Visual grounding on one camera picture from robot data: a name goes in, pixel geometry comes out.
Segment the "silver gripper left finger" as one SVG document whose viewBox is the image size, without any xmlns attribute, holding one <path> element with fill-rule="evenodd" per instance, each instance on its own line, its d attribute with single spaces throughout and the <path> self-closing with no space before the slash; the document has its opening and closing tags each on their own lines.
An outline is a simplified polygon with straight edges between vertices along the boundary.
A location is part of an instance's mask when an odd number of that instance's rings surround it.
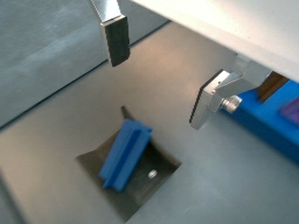
<svg viewBox="0 0 299 224">
<path fill-rule="evenodd" d="M 89 0 L 98 17 L 99 27 L 107 43 L 107 55 L 113 67 L 130 57 L 127 16 L 122 14 L 118 0 Z"/>
</svg>

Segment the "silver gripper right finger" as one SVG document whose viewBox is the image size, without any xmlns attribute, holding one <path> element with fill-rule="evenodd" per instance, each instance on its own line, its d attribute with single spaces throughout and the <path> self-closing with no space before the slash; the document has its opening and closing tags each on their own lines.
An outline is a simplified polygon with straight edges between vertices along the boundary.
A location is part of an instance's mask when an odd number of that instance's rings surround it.
<svg viewBox="0 0 299 224">
<path fill-rule="evenodd" d="M 238 54 L 231 71 L 221 69 L 199 90 L 190 124 L 199 130 L 221 109 L 234 113 L 242 103 L 241 93 L 258 88 L 273 70 Z"/>
</svg>

